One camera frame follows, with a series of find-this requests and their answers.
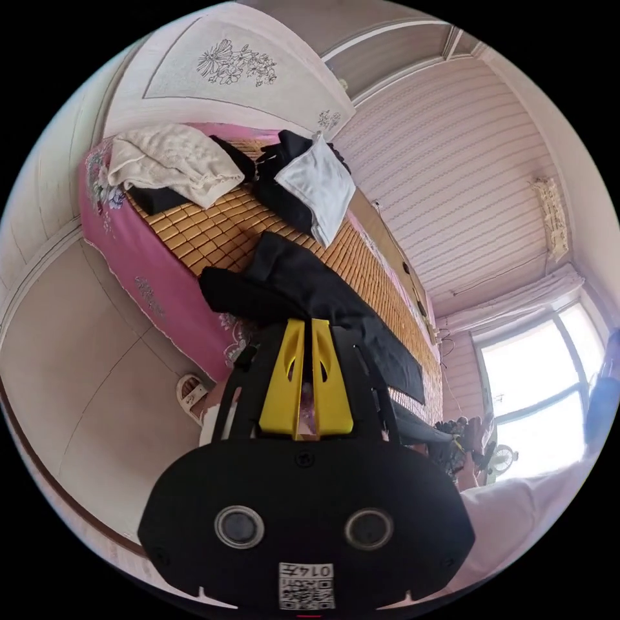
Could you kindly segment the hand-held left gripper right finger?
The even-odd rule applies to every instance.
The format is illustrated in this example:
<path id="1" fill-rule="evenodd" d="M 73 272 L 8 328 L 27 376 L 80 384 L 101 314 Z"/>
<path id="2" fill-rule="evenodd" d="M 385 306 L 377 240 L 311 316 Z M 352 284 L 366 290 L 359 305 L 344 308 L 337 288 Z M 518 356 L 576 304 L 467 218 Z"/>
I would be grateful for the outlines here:
<path id="1" fill-rule="evenodd" d="M 327 320 L 312 319 L 311 348 L 316 436 L 348 435 L 353 430 L 353 418 Z"/>

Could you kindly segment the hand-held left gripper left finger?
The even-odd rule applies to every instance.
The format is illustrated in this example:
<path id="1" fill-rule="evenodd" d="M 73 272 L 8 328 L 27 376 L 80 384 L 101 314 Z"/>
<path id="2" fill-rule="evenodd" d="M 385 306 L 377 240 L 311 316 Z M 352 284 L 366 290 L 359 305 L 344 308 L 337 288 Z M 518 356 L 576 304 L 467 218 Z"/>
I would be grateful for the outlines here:
<path id="1" fill-rule="evenodd" d="M 290 319 L 284 330 L 263 409 L 258 421 L 262 432 L 301 439 L 300 403 L 304 374 L 305 323 Z"/>

